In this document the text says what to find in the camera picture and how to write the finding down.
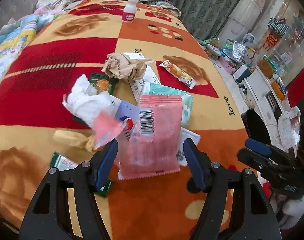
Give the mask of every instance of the tissue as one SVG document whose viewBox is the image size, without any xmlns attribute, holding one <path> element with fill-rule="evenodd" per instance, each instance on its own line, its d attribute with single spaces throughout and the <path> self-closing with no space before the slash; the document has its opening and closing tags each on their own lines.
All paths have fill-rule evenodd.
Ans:
<svg viewBox="0 0 304 240">
<path fill-rule="evenodd" d="M 94 120 L 102 110 L 112 113 L 108 91 L 96 94 L 97 90 L 90 84 L 85 74 L 80 76 L 71 89 L 71 93 L 63 96 L 63 106 L 74 116 L 81 118 L 91 129 Z"/>
</svg>

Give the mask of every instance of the white bottle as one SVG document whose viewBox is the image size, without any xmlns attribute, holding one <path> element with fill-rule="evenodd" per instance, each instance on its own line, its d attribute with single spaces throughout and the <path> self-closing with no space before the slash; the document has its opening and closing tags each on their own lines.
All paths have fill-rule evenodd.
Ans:
<svg viewBox="0 0 304 240">
<path fill-rule="evenodd" d="M 123 9 L 122 21 L 132 23 L 136 13 L 136 3 L 138 0 L 128 0 L 128 4 Z"/>
</svg>

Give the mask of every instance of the white spotted cloth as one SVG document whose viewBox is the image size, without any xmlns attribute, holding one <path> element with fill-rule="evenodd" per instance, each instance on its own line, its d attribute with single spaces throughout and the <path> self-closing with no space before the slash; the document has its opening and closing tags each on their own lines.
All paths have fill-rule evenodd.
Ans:
<svg viewBox="0 0 304 240">
<path fill-rule="evenodd" d="M 299 126 L 296 128 L 291 126 L 291 119 L 298 116 L 300 118 L 301 112 L 297 106 L 292 107 L 289 111 L 284 112 L 277 123 L 279 130 L 279 137 L 281 139 L 284 149 L 290 149 L 300 141 Z"/>
</svg>

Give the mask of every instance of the tiled floor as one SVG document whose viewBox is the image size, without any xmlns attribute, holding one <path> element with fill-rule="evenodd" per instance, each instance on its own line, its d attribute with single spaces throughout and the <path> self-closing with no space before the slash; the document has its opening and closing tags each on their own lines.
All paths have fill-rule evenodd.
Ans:
<svg viewBox="0 0 304 240">
<path fill-rule="evenodd" d="M 220 73 L 225 85 L 228 87 L 234 102 L 239 110 L 239 113 L 242 114 L 248 110 L 248 106 L 245 104 L 243 97 L 241 96 L 238 85 L 236 84 L 233 76 L 229 74 L 221 65 L 219 61 L 215 61 L 211 58 L 211 61 L 214 63 L 215 68 Z"/>
</svg>

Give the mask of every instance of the yellow snack wrapper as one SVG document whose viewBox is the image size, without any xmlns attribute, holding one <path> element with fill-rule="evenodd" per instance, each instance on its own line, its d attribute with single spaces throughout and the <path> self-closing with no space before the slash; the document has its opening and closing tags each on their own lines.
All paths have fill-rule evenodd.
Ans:
<svg viewBox="0 0 304 240">
<path fill-rule="evenodd" d="M 189 74 L 184 72 L 177 65 L 172 64 L 169 60 L 162 62 L 160 66 L 164 67 L 177 80 L 187 85 L 188 88 L 192 89 L 196 85 L 196 81 Z"/>
</svg>

